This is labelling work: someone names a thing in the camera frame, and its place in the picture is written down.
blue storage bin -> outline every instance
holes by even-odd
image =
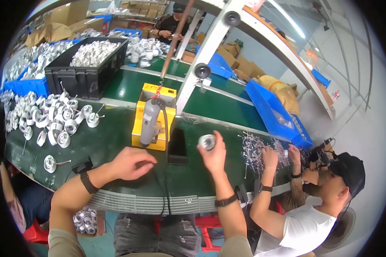
[[[82,39],[73,39],[73,40],[61,40],[58,42],[70,42],[73,41],[74,44],[80,42]],[[16,95],[27,95],[30,91],[33,91],[37,94],[37,96],[43,95],[44,97],[49,96],[50,92],[48,90],[46,77],[42,79],[30,79],[30,80],[20,80],[23,78],[23,75],[27,72],[26,68],[21,75],[17,78],[17,80],[5,82],[3,84],[2,91],[12,90]]]
[[[313,142],[299,118],[294,115],[306,137],[306,140],[302,138],[302,135],[298,131],[292,118],[272,92],[252,80],[246,85],[245,90],[250,96],[257,112],[271,135],[284,137],[291,140],[296,147],[303,147],[306,150],[313,146]],[[281,114],[285,120],[290,121],[293,125],[293,129],[279,123],[273,113],[273,110]]]
[[[312,75],[320,82],[324,85],[325,88],[327,88],[330,84],[330,80],[328,80],[327,78],[325,78],[322,74],[320,74],[320,72],[318,72],[317,70],[315,69],[312,69]]]
[[[142,31],[141,30],[131,30],[128,28],[115,28],[113,31],[124,31],[125,33],[131,33],[131,34],[135,34],[138,32],[139,38],[142,38]]]
[[[200,46],[196,46],[195,54],[198,53]],[[229,64],[227,64],[226,60],[218,53],[214,53],[208,63],[211,72],[215,73],[223,78],[229,79],[234,73],[230,68]]]

yellow machine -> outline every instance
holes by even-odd
[[[151,133],[148,136],[148,141],[150,143],[141,143],[142,136],[142,127],[147,125],[148,122],[154,121],[152,115],[145,113],[146,102],[150,100],[152,96],[156,94],[158,85],[152,85],[145,83],[143,85],[142,93],[140,94],[139,101],[136,106],[136,117],[134,120],[134,127],[132,131],[132,146],[145,147],[148,149],[166,150],[166,135],[165,135],[165,118],[163,115],[163,110],[160,110],[157,117],[157,122],[152,124]],[[176,93],[177,91],[171,88],[162,87],[160,90],[160,99],[166,102],[166,114],[167,114],[167,126],[168,126],[168,135],[170,140],[170,127],[173,123],[173,120],[176,115]]]

black smartphone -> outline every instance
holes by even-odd
[[[188,164],[184,130],[179,128],[173,129],[169,141],[169,156],[167,157],[167,161],[169,164]]]

white t-shirt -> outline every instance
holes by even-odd
[[[282,241],[262,231],[254,256],[297,257],[311,252],[324,242],[336,221],[307,203],[284,216]]]

ripped jeans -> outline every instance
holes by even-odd
[[[196,232],[194,214],[166,216],[157,234],[154,216],[120,213],[114,225],[113,243],[116,257],[129,253],[194,257],[199,253],[201,237]]]

